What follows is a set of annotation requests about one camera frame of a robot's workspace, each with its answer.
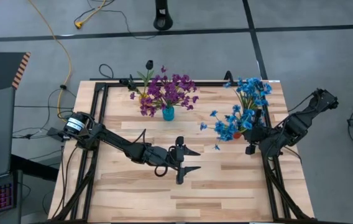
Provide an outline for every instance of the yellow cable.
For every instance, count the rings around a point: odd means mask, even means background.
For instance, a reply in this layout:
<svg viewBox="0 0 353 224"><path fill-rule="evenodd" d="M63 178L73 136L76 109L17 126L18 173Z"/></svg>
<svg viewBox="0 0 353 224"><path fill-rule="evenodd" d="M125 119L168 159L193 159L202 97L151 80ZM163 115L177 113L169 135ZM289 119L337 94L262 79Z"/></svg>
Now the yellow cable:
<svg viewBox="0 0 353 224"><path fill-rule="evenodd" d="M64 85L66 85L66 83L69 81L69 78L71 76L71 59L70 59L70 55L69 52L67 52L65 46L63 46L63 44L55 37L55 34L53 33L53 30L50 27L50 24L47 22L47 20L44 18L44 16L41 14L41 12L39 11L39 9L37 9L37 7L35 6L35 4L31 1L28 0L30 2L30 4L34 7L34 9L40 14L42 20L46 23L48 29L50 29L51 35L53 37L53 39L58 42L58 44L63 48L63 50L65 51L66 55L67 55L67 59L69 60L69 73L66 77L66 80L63 82ZM62 97L62 93L63 93L63 89L60 90L59 92L59 97L58 97L58 114L60 114L60 98Z"/></svg>
<svg viewBox="0 0 353 224"><path fill-rule="evenodd" d="M77 29L80 29L88 19L90 19L94 14L101 10L105 3L106 0L103 0L102 5L99 6L97 10L93 11L89 16L87 16L87 18L85 18L83 21L75 22Z"/></svg>

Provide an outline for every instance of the blue vase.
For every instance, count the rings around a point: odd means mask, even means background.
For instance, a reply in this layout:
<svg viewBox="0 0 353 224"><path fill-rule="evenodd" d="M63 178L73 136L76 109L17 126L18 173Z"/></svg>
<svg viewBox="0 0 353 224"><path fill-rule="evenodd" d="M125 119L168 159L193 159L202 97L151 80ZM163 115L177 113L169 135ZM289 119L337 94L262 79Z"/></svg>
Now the blue vase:
<svg viewBox="0 0 353 224"><path fill-rule="evenodd" d="M163 118L166 121L172 121L174 119L174 107L167 107L163 110Z"/></svg>

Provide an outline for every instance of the orange and black striped tape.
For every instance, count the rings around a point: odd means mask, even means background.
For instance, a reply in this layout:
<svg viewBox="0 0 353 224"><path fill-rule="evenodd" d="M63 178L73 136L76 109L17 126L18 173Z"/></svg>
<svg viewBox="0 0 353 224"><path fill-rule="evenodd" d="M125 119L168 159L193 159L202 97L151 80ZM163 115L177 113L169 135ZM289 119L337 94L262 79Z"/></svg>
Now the orange and black striped tape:
<svg viewBox="0 0 353 224"><path fill-rule="evenodd" d="M14 81L12 82L12 86L15 87L15 89L17 89L19 84L21 83L23 73L25 72L27 63L29 62L29 58L30 58L30 52L26 52L25 55L23 55L21 64L19 65Z"/></svg>

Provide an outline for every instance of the desk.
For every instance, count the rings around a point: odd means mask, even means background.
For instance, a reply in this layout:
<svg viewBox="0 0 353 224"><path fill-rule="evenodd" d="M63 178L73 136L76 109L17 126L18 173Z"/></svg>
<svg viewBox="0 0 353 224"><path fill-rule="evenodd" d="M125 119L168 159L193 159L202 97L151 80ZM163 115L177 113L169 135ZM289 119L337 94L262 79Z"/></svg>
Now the desk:
<svg viewBox="0 0 353 224"><path fill-rule="evenodd" d="M287 117L287 108L279 82L270 82L273 93L268 96L270 119L276 125ZM95 82L81 82L75 111L89 113ZM132 163L117 149L101 143L96 168L89 222L247 222L271 221L271 211L260 153L248 156L247 142L240 138L222 142L220 151L213 130L199 130L200 123L214 124L209 114L219 111L219 117L229 114L237 98L223 87L199 87L199 100L193 111L176 108L175 120L166 122L161 112L154 118L142 117L137 100L129 99L126 87L111 87L104 124L116 134L133 141L146 131L146 141L168 148L179 135L185 144L201 156L186 156L185 166L201 166L189 173L185 183L175 184L175 172L165 177L154 175L154 168ZM98 117L100 103L96 109ZM75 141L66 143L64 161L75 148ZM74 192L81 150L71 158L66 200ZM299 160L286 152L279 157L285 188L298 206L313 216L305 177ZM62 175L58 175L48 217L52 217L62 197ZM80 198L77 218L81 217L85 193ZM279 215L282 206L278 200Z"/></svg>

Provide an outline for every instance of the wooden table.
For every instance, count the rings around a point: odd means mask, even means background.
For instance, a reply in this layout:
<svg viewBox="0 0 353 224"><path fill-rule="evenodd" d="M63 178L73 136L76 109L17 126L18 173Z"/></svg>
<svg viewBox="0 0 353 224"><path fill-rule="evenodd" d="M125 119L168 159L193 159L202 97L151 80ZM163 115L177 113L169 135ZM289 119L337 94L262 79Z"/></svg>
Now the wooden table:
<svg viewBox="0 0 353 224"><path fill-rule="evenodd" d="M288 116L280 82L270 82L273 93L268 96L270 119L276 125ZM89 113L95 82L81 82L75 111ZM89 222L248 222L271 221L271 211L265 183L262 159L257 153L248 156L247 142L243 138L222 142L220 151L214 149L216 133L211 129L200 131L202 121L216 122L209 114L219 111L219 117L230 114L237 103L234 92L223 87L199 87L195 109L176 108L175 120L164 121L159 111L154 118L143 117L137 100L130 100L127 88L110 87L104 124L116 134L133 141L146 131L146 142L168 149L178 136L201 156L186 156L185 166L201 166L189 173L185 183L175 184L175 172L165 177L154 175L154 168L131 162L125 155L105 143L99 147ZM97 115L101 95L96 109ZM65 146L64 161L75 148L75 141ZM71 158L68 172L66 199L74 192L81 150ZM285 188L298 206L313 216L305 177L299 159L285 151L279 157ZM49 217L52 217L62 197L62 175L53 195ZM279 216L282 217L280 197ZM81 217L85 192L80 198L77 217Z"/></svg>

